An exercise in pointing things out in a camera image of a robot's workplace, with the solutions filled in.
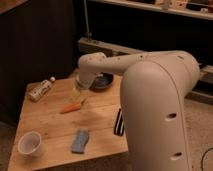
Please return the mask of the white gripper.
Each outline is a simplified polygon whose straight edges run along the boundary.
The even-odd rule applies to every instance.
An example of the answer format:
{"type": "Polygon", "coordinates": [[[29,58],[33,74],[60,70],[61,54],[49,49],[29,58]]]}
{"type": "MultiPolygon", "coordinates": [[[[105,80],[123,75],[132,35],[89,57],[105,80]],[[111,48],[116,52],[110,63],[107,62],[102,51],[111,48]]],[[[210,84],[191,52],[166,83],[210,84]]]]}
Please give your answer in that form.
{"type": "Polygon", "coordinates": [[[80,90],[87,90],[91,87],[91,85],[92,85],[91,79],[81,80],[79,76],[76,76],[75,87],[71,90],[69,100],[71,102],[75,102],[81,95],[80,90]]]}

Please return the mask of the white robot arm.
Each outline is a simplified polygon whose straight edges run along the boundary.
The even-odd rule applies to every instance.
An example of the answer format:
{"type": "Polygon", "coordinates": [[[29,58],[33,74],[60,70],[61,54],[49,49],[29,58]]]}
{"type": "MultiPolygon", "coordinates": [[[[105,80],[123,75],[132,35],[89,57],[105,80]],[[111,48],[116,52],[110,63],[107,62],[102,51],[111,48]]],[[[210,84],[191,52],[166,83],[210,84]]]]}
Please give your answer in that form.
{"type": "Polygon", "coordinates": [[[78,60],[77,92],[101,73],[120,75],[120,106],[133,171],[192,171],[184,98],[200,76],[196,59],[185,51],[155,51],[78,60]]]}

